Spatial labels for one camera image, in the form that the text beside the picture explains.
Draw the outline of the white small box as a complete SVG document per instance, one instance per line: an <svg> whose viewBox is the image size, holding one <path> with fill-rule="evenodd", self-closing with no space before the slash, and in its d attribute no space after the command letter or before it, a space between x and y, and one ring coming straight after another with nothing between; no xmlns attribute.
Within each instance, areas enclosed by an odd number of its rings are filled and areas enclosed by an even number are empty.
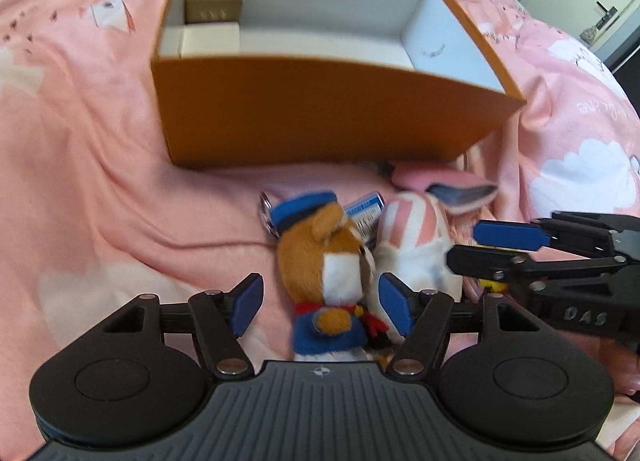
<svg viewBox="0 0 640 461"><path fill-rule="evenodd" d="M240 51L240 26L235 22L187 24L165 28L161 57L199 58Z"/></svg>

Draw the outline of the orange white storage box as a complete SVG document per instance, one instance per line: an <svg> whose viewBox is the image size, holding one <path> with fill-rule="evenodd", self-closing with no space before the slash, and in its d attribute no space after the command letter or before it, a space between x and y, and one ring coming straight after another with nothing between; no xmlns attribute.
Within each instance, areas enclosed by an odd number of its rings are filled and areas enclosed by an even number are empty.
<svg viewBox="0 0 640 461"><path fill-rule="evenodd" d="M171 162L451 162L524 106L456 0L244 0L237 54L151 71Z"/></svg>

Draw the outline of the red panda sailor plush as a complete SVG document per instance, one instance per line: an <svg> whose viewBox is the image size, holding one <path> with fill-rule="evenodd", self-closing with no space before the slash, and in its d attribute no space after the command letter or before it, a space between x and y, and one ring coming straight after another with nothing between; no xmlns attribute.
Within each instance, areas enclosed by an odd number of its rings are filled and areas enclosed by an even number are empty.
<svg viewBox="0 0 640 461"><path fill-rule="evenodd" d="M370 360L368 344L385 339L388 325L367 307L374 258L336 194L311 192L274 205L263 193L260 215L277 239L279 276L294 306L294 359Z"/></svg>

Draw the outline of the blue white small packet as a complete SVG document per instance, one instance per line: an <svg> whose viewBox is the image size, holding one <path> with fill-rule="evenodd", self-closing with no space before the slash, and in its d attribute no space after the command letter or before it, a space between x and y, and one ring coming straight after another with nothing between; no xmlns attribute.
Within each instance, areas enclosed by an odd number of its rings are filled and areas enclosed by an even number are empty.
<svg viewBox="0 0 640 461"><path fill-rule="evenodd" d="M363 198L344 206L345 213L352 218L364 244L367 247L375 246L378 236L378 221L385 206L382 195L371 192Z"/></svg>

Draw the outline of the pink plush item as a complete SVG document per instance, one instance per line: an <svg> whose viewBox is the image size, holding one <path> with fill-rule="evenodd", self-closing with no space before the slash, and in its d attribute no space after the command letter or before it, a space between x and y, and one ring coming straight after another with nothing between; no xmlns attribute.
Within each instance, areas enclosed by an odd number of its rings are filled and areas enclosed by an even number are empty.
<svg viewBox="0 0 640 461"><path fill-rule="evenodd" d="M394 166L392 183L399 189L425 192L434 184L469 189L486 184L484 179L454 166L425 162L399 162Z"/></svg>

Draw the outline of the small brown cardboard box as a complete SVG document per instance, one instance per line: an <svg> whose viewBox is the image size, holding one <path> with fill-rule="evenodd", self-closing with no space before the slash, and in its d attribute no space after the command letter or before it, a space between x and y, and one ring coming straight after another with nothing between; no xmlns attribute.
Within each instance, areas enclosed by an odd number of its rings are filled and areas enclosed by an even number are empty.
<svg viewBox="0 0 640 461"><path fill-rule="evenodd" d="M239 22L244 0L184 0L186 24Z"/></svg>

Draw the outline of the white pink striped plush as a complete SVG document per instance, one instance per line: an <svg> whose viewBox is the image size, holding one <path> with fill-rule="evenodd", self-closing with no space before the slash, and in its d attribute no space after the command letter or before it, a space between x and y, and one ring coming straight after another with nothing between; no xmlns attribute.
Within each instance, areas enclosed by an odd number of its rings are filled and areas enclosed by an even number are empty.
<svg viewBox="0 0 640 461"><path fill-rule="evenodd" d="M446 255L457 242L471 241L471 227L496 199L498 187L486 184L454 189L434 184L425 192L397 189L378 221L373 257L375 280L393 273L414 291L435 289L461 301L477 301L482 289L475 281L452 273Z"/></svg>

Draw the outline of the pink cloud print duvet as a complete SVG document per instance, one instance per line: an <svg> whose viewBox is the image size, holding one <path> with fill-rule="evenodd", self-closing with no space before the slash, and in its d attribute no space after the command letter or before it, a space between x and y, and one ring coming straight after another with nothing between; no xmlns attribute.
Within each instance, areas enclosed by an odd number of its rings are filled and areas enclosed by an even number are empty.
<svg viewBox="0 0 640 461"><path fill-rule="evenodd" d="M517 0L458 0L526 97L460 158L494 182L486 218L639 210L639 120L604 64ZM359 165L173 166L150 69L165 0L1 0L1 455L42 443L32 374L134 296L181 302L247 273L265 303L255 365L288 359L292 308L258 196L393 187Z"/></svg>

